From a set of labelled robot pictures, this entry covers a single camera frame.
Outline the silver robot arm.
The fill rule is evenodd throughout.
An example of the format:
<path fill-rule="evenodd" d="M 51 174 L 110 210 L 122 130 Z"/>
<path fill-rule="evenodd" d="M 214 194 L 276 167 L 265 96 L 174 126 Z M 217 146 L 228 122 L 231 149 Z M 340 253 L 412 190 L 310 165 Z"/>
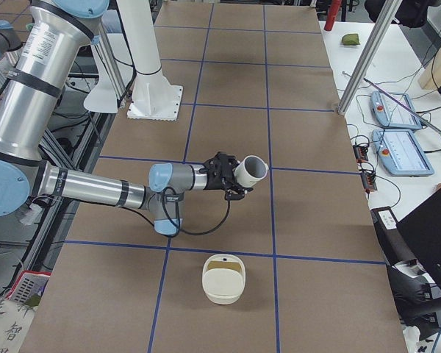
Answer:
<path fill-rule="evenodd" d="M 0 217 L 73 199 L 131 210 L 172 238 L 183 230 L 186 192 L 221 190 L 233 202 L 252 191 L 251 157 L 223 152 L 199 164 L 154 164 L 146 186 L 76 170 L 48 125 L 82 47 L 103 54 L 116 104 L 135 88 L 130 118 L 174 120 L 182 87 L 162 73 L 148 3 L 32 1 L 30 11 L 32 29 L 0 88 Z"/>

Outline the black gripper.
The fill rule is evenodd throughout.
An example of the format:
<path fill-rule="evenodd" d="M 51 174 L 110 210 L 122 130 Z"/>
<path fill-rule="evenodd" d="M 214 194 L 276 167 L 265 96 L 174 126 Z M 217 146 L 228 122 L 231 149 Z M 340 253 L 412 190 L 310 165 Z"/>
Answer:
<path fill-rule="evenodd" d="M 225 190 L 226 201 L 239 201 L 253 188 L 238 187 L 234 169 L 239 165 L 234 155 L 219 151 L 213 158 L 203 163 L 201 174 L 207 175 L 205 190 Z"/>

